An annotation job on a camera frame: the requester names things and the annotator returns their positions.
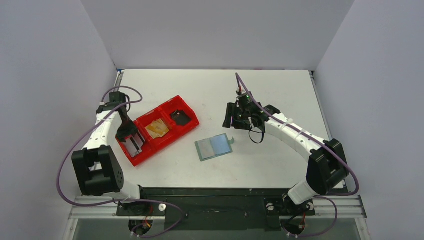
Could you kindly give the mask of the green leather card holder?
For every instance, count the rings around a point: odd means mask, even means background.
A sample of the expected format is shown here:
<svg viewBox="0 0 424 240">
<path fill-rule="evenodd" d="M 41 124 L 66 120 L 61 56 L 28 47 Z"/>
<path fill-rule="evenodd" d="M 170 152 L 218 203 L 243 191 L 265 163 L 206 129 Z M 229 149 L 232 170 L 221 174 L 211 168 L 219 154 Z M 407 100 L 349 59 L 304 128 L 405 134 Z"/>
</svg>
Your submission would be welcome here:
<svg viewBox="0 0 424 240">
<path fill-rule="evenodd" d="M 229 138 L 226 133 L 205 138 L 194 143 L 201 162 L 224 156 L 233 152 L 232 145 L 235 139 Z"/>
</svg>

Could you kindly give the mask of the white stripe card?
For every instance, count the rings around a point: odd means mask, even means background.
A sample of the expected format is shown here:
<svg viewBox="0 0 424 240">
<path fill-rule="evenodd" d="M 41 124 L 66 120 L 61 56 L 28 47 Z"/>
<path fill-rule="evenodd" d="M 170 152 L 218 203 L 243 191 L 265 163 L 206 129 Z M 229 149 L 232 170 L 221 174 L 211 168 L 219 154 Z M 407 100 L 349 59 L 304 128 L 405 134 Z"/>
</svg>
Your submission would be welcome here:
<svg viewBox="0 0 424 240">
<path fill-rule="evenodd" d="M 137 156 L 142 152 L 142 146 L 145 140 L 140 133 L 135 133 L 127 138 L 125 147 L 131 158 Z"/>
</svg>

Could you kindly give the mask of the gold VIP card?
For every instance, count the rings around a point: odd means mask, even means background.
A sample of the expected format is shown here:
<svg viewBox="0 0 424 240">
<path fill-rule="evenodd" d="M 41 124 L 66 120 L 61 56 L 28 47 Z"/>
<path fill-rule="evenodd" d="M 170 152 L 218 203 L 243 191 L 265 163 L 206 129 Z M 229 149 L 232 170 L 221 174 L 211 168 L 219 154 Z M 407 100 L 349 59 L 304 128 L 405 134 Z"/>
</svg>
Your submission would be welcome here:
<svg viewBox="0 0 424 240">
<path fill-rule="evenodd" d="M 145 127 L 146 131 L 149 133 L 152 139 L 160 138 L 155 131 L 155 121 Z"/>
<path fill-rule="evenodd" d="M 155 132 L 158 134 L 159 137 L 163 137 L 169 132 L 169 128 L 167 125 L 163 122 L 162 119 L 158 119 L 155 121 Z"/>
</svg>

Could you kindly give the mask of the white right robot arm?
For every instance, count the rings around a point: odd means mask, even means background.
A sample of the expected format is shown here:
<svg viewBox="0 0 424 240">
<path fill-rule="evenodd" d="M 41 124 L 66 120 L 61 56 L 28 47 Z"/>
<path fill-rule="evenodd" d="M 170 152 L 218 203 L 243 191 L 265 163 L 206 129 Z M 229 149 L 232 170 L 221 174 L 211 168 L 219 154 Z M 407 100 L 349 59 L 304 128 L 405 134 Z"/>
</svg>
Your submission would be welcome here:
<svg viewBox="0 0 424 240">
<path fill-rule="evenodd" d="M 342 144 L 317 137 L 293 123 L 272 105 L 255 103 L 247 94 L 239 94 L 226 105 L 224 128 L 250 131 L 258 128 L 292 148 L 307 162 L 305 179 L 293 186 L 282 199 L 283 209 L 296 213 L 315 196 L 328 194 L 350 173 Z"/>
</svg>

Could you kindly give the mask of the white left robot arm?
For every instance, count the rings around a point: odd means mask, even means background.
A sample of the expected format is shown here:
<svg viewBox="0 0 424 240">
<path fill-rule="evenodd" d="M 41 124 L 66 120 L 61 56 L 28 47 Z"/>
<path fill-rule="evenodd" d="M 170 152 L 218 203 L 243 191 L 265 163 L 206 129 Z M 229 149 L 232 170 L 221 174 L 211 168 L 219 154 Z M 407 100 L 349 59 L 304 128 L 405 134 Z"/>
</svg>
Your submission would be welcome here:
<svg viewBox="0 0 424 240">
<path fill-rule="evenodd" d="M 125 180 L 118 161 L 126 153 L 131 157 L 140 154 L 145 143 L 128 116 L 127 102 L 122 92 L 109 94 L 109 102 L 101 103 L 96 111 L 97 127 L 84 147 L 72 153 L 71 160 L 83 195 L 131 200 L 129 208 L 143 215 L 149 210 L 149 201 L 141 196 L 140 186 Z"/>
</svg>

